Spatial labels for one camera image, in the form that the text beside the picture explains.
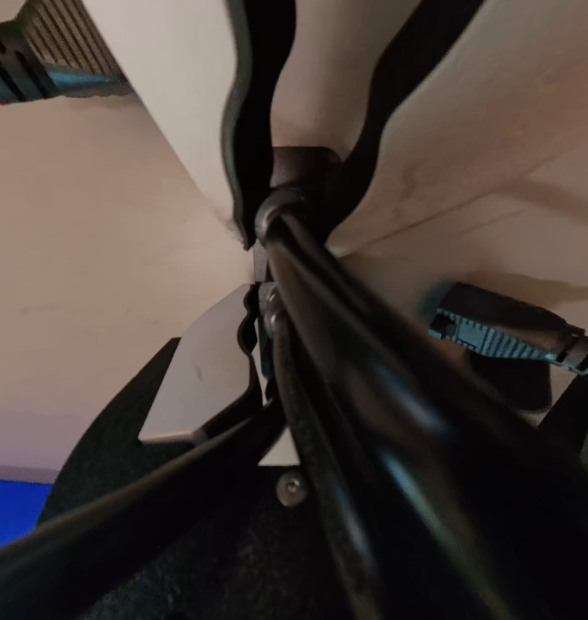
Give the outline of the black wide ribbed power plug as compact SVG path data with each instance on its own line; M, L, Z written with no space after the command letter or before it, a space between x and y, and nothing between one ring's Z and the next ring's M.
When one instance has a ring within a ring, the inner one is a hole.
M0 22L0 105L133 95L82 1L25 1Z

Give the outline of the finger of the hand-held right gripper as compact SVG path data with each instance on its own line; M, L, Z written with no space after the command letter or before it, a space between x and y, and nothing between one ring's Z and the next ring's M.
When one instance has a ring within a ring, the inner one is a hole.
M211 212L249 250L270 193L271 107L295 2L85 4Z
M485 1L388 120L337 255L489 194L588 140L588 1Z

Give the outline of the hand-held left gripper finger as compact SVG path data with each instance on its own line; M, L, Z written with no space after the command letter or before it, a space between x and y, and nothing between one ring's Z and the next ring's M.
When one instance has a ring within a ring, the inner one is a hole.
M258 286L243 284L191 323L140 430L143 444L203 444L261 411L258 315Z

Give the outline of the black ridged power plug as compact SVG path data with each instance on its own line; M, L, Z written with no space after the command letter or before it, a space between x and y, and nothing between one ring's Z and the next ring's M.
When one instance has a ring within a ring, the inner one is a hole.
M479 355L544 361L588 377L588 333L530 303L453 283L431 303L429 335Z

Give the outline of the blue box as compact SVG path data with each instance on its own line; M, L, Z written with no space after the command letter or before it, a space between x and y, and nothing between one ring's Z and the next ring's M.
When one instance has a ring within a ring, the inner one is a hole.
M52 485L0 480L0 547L33 531Z

